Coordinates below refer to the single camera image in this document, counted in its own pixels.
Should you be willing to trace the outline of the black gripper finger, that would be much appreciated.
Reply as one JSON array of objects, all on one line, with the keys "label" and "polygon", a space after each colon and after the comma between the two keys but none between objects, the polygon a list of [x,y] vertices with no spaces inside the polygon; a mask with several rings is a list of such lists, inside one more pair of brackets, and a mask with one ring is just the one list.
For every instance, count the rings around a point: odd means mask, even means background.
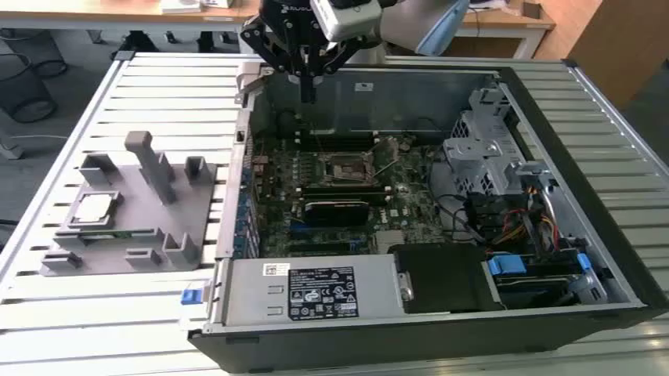
[{"label": "black gripper finger", "polygon": [[260,16],[250,19],[242,30],[242,39],[272,68],[286,73],[299,85],[300,101],[308,103],[308,73],[302,46],[284,46]]},{"label": "black gripper finger", "polygon": [[324,74],[332,74],[344,65],[352,55],[368,44],[367,36],[356,36],[346,39],[334,45],[334,48],[324,50],[326,39],[312,40],[308,44],[308,102],[316,99],[315,86],[316,78]]}]

